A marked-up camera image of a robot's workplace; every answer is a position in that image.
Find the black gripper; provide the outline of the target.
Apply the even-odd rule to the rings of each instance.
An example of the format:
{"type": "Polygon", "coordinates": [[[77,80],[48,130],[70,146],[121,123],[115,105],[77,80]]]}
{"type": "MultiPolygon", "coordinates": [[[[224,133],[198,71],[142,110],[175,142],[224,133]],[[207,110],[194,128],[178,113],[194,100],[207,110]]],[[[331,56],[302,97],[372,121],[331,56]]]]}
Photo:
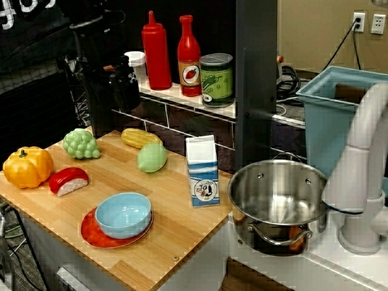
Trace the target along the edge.
{"type": "Polygon", "coordinates": [[[139,85],[133,67],[129,66],[129,57],[122,55],[117,65],[103,67],[109,73],[109,83],[113,89],[113,96],[120,111],[131,111],[140,105],[139,85]],[[127,105],[125,101],[125,84],[127,105]]]}

